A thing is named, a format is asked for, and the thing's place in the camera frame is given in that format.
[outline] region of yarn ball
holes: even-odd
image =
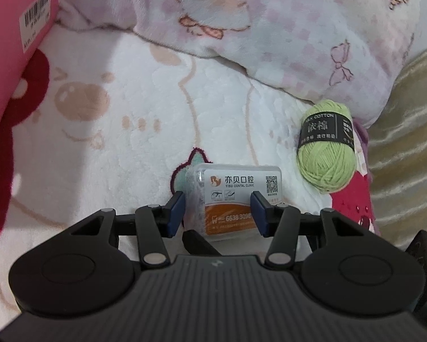
[[[333,111],[347,117],[352,123],[349,109],[332,100],[323,100],[308,109],[302,119],[321,111]],[[302,145],[297,152],[297,166],[301,175],[322,193],[342,190],[357,170],[354,150],[333,141],[315,141]]]

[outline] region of white label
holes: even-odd
[[[205,170],[205,204],[250,204],[250,195],[259,191],[270,204],[282,201],[280,171]]]
[[[35,0],[19,18],[23,52],[26,52],[39,32],[50,20],[51,0]]]

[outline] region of beige curtain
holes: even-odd
[[[427,230],[427,51],[401,72],[369,135],[377,224],[404,247]]]

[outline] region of pig snout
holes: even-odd
[[[65,83],[55,95],[55,106],[70,121],[94,121],[107,112],[109,103],[107,91],[91,83]]]

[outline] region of bow tie print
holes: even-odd
[[[345,42],[330,49],[330,57],[335,63],[335,70],[329,79],[330,86],[335,86],[344,80],[351,81],[353,78],[351,71],[344,67],[344,64],[348,61],[349,53],[350,43],[348,40],[345,40]]]

